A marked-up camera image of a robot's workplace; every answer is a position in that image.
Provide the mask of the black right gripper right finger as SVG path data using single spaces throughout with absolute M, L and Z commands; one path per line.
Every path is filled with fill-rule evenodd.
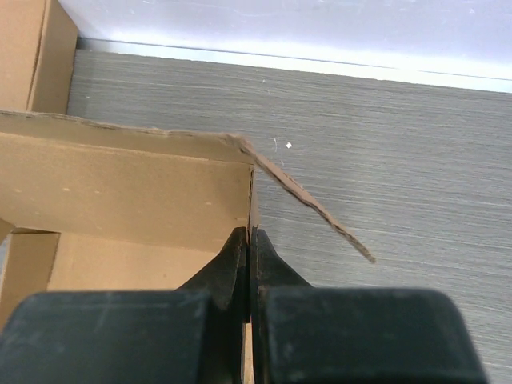
M 258 383 L 485 383 L 461 312 L 437 290 L 320 288 L 253 229 L 250 312 Z

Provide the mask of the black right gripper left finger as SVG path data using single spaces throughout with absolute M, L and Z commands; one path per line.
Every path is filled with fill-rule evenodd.
M 1 334 L 4 383 L 240 383 L 247 232 L 176 290 L 37 293 Z

